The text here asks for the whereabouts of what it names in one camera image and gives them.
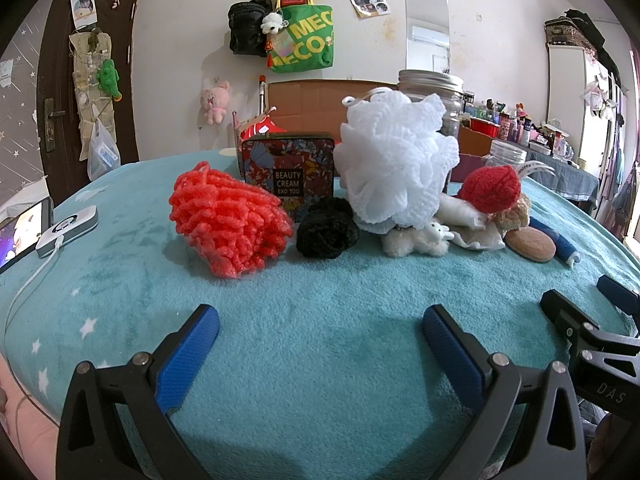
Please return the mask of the white soft cloth toy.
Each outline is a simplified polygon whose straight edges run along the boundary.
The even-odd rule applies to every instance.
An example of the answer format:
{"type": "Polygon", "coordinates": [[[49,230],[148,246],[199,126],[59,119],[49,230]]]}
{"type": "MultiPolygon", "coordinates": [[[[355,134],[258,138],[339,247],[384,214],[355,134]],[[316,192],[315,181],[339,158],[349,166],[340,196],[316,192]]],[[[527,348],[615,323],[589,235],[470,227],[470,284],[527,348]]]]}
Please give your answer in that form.
{"type": "Polygon", "coordinates": [[[456,196],[442,193],[435,217],[445,226],[461,226],[472,231],[486,229],[487,214],[477,210],[472,204],[456,196]]]}

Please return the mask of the white fluffy plush toy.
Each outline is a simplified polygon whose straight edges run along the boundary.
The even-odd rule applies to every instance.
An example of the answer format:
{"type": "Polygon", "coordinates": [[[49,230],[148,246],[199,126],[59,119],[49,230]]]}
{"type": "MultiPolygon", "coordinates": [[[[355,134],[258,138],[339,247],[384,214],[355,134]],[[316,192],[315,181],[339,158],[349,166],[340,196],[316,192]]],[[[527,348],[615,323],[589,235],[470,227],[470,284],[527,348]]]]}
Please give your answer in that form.
{"type": "Polygon", "coordinates": [[[386,255],[402,258],[417,252],[432,257],[442,257],[454,239],[448,226],[432,220],[424,229],[401,229],[396,226],[381,237],[382,247],[386,255]]]}

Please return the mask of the red mesh bath sponge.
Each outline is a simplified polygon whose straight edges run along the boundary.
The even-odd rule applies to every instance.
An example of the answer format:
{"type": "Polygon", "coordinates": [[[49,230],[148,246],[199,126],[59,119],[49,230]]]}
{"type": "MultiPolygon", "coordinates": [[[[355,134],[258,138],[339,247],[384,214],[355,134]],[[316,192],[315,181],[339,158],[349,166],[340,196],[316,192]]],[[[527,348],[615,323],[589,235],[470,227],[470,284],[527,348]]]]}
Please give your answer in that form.
{"type": "Polygon", "coordinates": [[[240,278],[276,260],[293,235],[277,196],[199,162],[180,174],[169,219],[216,278],[240,278]]]}

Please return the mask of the white mesh bath pouf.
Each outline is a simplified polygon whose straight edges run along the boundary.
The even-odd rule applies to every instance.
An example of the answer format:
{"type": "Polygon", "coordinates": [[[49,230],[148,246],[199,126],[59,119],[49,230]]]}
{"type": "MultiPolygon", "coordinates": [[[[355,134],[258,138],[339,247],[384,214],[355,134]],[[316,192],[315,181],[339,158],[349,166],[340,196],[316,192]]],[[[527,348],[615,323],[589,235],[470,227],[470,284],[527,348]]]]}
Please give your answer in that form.
{"type": "Polygon", "coordinates": [[[346,96],[346,122],[334,148],[341,188],[363,231],[396,226],[422,230],[435,217],[447,176],[460,162],[459,143],[440,132],[446,106],[435,93],[413,101],[378,87],[346,96]]]}

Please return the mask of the black fluffy pompom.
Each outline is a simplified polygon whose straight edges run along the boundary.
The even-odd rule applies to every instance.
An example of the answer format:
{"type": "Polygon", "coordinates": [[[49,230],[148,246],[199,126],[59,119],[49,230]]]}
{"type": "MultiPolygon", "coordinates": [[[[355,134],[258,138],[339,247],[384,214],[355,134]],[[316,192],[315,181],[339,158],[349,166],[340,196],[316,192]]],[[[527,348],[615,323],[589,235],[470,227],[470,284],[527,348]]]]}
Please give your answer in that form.
{"type": "Polygon", "coordinates": [[[335,259],[357,244],[359,234],[348,200],[325,197],[299,223],[296,249],[307,259],[335,259]]]}

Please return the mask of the white cotton pad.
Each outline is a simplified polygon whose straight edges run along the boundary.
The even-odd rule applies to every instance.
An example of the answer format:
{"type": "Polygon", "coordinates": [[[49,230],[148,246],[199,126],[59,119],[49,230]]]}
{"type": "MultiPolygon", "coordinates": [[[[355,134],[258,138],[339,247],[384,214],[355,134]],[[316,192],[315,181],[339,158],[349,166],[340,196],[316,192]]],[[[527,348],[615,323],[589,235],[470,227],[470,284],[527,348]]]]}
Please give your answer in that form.
{"type": "Polygon", "coordinates": [[[466,250],[472,252],[494,252],[506,247],[501,232],[495,222],[488,221],[484,230],[472,230],[466,226],[453,226],[451,233],[454,234],[452,242],[466,250]]]}

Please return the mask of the beige braided rope toy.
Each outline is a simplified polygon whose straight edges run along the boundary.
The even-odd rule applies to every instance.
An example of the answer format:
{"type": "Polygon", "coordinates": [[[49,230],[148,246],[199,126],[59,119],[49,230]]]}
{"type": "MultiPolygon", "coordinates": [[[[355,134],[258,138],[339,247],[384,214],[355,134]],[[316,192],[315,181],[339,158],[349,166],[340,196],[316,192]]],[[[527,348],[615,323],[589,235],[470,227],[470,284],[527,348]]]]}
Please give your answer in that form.
{"type": "Polygon", "coordinates": [[[491,220],[499,232],[506,234],[506,232],[529,226],[529,209],[530,199],[525,193],[522,193],[510,209],[493,214],[491,220]]]}

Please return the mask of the side table grey cloth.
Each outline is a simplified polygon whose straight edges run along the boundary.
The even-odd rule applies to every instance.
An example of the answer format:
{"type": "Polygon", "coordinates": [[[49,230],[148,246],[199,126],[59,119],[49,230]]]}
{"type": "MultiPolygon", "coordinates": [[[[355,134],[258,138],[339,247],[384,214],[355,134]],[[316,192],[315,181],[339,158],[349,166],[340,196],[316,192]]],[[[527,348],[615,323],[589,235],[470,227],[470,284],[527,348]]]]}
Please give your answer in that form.
{"type": "Polygon", "coordinates": [[[526,160],[543,162],[554,169],[554,174],[535,172],[532,179],[542,184],[559,196],[569,200],[586,214],[593,214],[598,206],[598,188],[600,181],[587,171],[574,168],[563,159],[553,158],[551,155],[537,153],[530,148],[520,148],[518,145],[501,141],[504,150],[509,155],[518,154],[516,160],[522,158],[521,152],[526,154],[526,160]]]}

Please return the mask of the smartphone on table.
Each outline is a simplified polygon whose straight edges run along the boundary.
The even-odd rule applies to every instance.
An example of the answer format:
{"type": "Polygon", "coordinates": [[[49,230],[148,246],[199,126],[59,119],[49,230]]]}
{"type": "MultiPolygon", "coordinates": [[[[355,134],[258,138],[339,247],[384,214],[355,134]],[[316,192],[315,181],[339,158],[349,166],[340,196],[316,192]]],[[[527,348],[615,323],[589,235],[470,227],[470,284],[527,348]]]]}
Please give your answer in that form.
{"type": "Polygon", "coordinates": [[[50,197],[45,197],[2,226],[0,273],[32,252],[52,221],[53,203],[50,197]]]}

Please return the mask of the white wardrobe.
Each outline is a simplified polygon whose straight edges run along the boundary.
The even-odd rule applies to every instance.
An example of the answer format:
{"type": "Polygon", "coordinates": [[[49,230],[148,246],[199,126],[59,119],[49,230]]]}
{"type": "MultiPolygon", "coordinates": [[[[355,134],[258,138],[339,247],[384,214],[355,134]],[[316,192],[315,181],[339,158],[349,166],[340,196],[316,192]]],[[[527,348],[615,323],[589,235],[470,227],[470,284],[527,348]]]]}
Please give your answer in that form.
{"type": "Polygon", "coordinates": [[[612,78],[582,47],[549,44],[548,60],[548,122],[567,134],[574,162],[596,174],[612,130],[612,78]]]}

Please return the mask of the dark brown door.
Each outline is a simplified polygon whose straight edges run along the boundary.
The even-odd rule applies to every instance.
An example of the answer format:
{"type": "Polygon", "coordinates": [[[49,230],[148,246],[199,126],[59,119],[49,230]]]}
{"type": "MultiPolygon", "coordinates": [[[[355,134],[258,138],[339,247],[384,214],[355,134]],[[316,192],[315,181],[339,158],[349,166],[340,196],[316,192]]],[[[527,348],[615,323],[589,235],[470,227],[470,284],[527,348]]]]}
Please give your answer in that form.
{"type": "Polygon", "coordinates": [[[99,119],[122,162],[139,150],[132,106],[131,55],[138,0],[53,0],[40,49],[37,126],[53,203],[90,182],[88,151],[99,119]]]}

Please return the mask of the pink pig plush on wall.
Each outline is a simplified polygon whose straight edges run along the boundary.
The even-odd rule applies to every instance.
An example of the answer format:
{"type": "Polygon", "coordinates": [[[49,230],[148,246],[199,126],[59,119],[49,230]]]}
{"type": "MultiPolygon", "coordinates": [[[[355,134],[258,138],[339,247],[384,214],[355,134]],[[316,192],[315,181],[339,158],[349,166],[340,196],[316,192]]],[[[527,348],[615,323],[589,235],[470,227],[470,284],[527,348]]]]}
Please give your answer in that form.
{"type": "Polygon", "coordinates": [[[202,90],[201,107],[207,125],[220,125],[224,121],[231,101],[230,92],[231,84],[228,80],[202,90]]]}

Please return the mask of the fabric wall organizer on door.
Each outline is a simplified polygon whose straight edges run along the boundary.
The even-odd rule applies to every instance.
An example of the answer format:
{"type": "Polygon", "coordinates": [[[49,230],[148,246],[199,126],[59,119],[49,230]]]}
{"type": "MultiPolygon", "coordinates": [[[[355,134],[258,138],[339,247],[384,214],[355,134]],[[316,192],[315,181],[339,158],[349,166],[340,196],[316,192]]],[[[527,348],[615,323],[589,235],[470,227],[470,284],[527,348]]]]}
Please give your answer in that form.
{"type": "Polygon", "coordinates": [[[111,58],[112,40],[106,32],[74,32],[70,35],[70,54],[73,61],[73,84],[79,116],[80,162],[88,159],[92,133],[92,106],[96,104],[100,121],[116,139],[113,99],[99,87],[96,73],[102,63],[111,58]]]}

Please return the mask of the black backpack on wall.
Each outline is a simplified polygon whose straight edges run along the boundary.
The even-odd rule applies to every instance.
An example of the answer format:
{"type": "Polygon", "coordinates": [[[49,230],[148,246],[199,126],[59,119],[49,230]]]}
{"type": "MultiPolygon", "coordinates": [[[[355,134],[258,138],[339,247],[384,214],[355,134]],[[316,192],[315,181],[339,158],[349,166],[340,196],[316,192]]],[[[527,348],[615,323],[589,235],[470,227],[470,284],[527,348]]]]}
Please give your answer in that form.
{"type": "Polygon", "coordinates": [[[262,20],[273,11],[272,0],[248,0],[232,4],[228,11],[229,47],[236,55],[267,56],[262,20]]]}

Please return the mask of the panda plush keychain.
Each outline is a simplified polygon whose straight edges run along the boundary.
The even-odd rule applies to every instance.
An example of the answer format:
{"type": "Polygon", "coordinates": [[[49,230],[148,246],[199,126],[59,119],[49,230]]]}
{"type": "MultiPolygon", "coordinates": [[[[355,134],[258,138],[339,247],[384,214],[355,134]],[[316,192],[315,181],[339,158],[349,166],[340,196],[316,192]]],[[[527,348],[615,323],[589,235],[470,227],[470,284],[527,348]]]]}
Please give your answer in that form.
{"type": "Polygon", "coordinates": [[[277,35],[288,26],[288,21],[280,12],[270,12],[263,19],[260,28],[265,35],[277,35]]]}

